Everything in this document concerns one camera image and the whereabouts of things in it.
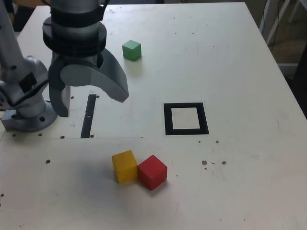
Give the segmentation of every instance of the green cube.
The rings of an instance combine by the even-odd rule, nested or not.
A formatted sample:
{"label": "green cube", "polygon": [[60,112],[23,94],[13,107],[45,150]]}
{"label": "green cube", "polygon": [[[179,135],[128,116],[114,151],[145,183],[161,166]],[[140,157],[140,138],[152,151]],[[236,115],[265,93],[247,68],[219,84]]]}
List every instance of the green cube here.
{"label": "green cube", "polygon": [[124,58],[136,61],[142,56],[141,44],[135,41],[128,41],[123,44],[123,55]]}

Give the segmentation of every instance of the black square marker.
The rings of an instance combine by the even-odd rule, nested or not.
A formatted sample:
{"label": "black square marker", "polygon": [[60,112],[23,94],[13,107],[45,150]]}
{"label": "black square marker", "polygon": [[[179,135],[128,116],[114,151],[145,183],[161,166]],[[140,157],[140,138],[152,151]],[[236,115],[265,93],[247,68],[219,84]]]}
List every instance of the black square marker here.
{"label": "black square marker", "polygon": [[[178,128],[173,127],[172,109],[176,108],[196,108],[199,128]],[[165,103],[164,104],[164,121],[166,135],[200,135],[209,134],[205,110],[203,103]]]}

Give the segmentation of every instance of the table surface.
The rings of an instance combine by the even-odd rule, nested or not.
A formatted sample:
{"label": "table surface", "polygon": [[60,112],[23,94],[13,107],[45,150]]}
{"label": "table surface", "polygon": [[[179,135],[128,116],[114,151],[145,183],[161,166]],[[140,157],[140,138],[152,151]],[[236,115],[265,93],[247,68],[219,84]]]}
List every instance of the table surface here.
{"label": "table surface", "polygon": [[[37,7],[18,37],[47,67],[49,11]],[[1,127],[0,229],[306,229],[307,121],[246,5],[111,5],[104,24],[129,98],[73,88],[69,118],[31,134]],[[136,62],[122,56],[130,39]],[[80,139],[88,94],[100,95],[94,138]],[[186,102],[203,102],[209,135],[165,135],[163,103]],[[126,150],[157,156],[167,182],[118,185],[111,156]]]}

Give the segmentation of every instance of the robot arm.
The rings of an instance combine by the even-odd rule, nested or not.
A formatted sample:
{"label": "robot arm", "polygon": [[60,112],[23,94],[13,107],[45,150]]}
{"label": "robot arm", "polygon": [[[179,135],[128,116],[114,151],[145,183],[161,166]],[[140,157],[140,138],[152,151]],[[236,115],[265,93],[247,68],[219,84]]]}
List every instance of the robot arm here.
{"label": "robot arm", "polygon": [[106,28],[100,21],[107,6],[100,0],[52,0],[43,38],[52,51],[49,94],[58,115],[69,116],[70,86],[93,85],[119,102],[128,96],[126,75],[105,49]]}
{"label": "robot arm", "polygon": [[[128,96],[126,75],[106,47],[100,23],[108,0],[51,0],[43,38],[52,53],[47,72],[42,62],[22,56],[3,0],[0,0],[0,107],[6,129],[46,128],[57,115],[69,116],[70,87],[93,85],[119,102]],[[49,82],[49,100],[43,90]]]}

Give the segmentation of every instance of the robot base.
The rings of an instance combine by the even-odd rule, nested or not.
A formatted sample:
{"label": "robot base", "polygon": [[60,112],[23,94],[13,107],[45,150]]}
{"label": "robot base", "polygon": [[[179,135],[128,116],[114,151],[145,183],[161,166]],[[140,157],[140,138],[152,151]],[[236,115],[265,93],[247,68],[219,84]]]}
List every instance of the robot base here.
{"label": "robot base", "polygon": [[20,117],[16,110],[7,110],[2,118],[6,130],[17,130],[21,132],[36,132],[51,125],[57,118],[50,101],[46,102],[46,109],[40,115],[24,118]]}

